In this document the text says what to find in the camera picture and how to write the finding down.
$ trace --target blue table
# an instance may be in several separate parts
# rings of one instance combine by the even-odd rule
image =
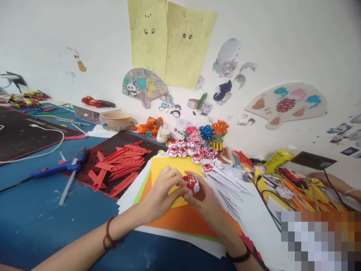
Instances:
[[[73,119],[74,113],[60,114]],[[43,119],[58,124],[55,118]],[[94,125],[83,125],[85,131]],[[103,138],[64,141],[60,148],[70,159],[83,146],[91,148]],[[47,153],[51,146],[36,154]],[[0,189],[27,178],[32,170],[61,160],[59,151],[0,167]],[[64,206],[58,202],[68,178],[62,174],[30,180],[0,194],[0,263],[30,270],[40,262],[118,214],[116,201],[74,182]],[[105,254],[91,270],[235,270],[226,258],[218,259],[194,245],[162,236],[132,231],[115,250]]]

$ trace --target blue glue gun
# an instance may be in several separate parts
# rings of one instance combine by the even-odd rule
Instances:
[[[44,178],[44,177],[54,175],[54,174],[62,172],[62,171],[69,171],[69,172],[80,171],[85,162],[87,153],[88,153],[88,150],[85,146],[78,152],[78,154],[73,159],[64,161],[63,163],[61,163],[57,166],[54,166],[54,167],[37,169],[31,173],[31,176],[35,179],[39,179],[39,178]]]

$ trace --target black wristband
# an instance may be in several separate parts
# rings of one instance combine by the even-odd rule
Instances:
[[[249,250],[249,248],[246,245],[245,245],[245,247],[246,247],[246,250],[247,250],[245,255],[240,256],[240,257],[236,257],[236,258],[232,258],[228,253],[226,253],[227,258],[231,259],[232,262],[237,262],[237,263],[245,262],[251,256],[251,251]]]

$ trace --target wall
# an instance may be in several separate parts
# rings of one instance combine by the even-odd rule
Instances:
[[[356,0],[174,2],[218,10],[202,72],[205,85],[196,92],[168,88],[183,107],[182,117],[193,118],[187,108],[189,98],[199,98],[204,91],[212,97],[215,87],[227,81],[212,73],[212,64],[222,43],[235,37],[242,41],[240,64],[253,61],[258,69],[245,72],[245,86],[234,89],[226,105],[214,103],[211,117],[215,120],[233,116],[225,143],[252,157],[264,157],[293,144],[299,150],[338,160],[328,172],[361,188],[361,159],[340,153],[354,141],[345,139],[344,145],[335,146],[328,142],[331,136],[326,133],[361,113],[361,9]],[[174,124],[173,116],[158,111],[159,100],[146,110],[140,101],[121,92],[123,76],[132,68],[126,0],[2,0],[0,33],[0,73],[8,70],[23,75],[30,89],[41,89],[75,104],[91,94],[114,101],[140,123],[148,116],[162,116]],[[80,52],[87,72],[79,71],[66,46]],[[274,131],[267,130],[266,120],[258,116],[253,116],[253,126],[236,125],[253,96],[287,81],[305,81],[319,88],[328,99],[328,113],[287,122]],[[17,93],[16,88],[8,90]],[[197,124],[205,124],[205,118],[197,117]],[[353,130],[360,128],[356,124]]]

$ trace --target bottle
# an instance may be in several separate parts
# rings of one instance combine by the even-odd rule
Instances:
[[[294,152],[297,148],[288,145],[285,149],[279,149],[277,150],[272,157],[264,163],[264,166],[267,168],[266,174],[271,174],[275,172],[275,170],[284,164],[286,164],[288,161],[291,161],[294,158]]]
[[[158,134],[157,134],[156,141],[158,143],[165,144],[167,142],[169,133],[170,133],[170,131],[168,129],[167,124],[164,124],[164,125],[160,126],[159,129],[158,129]]]

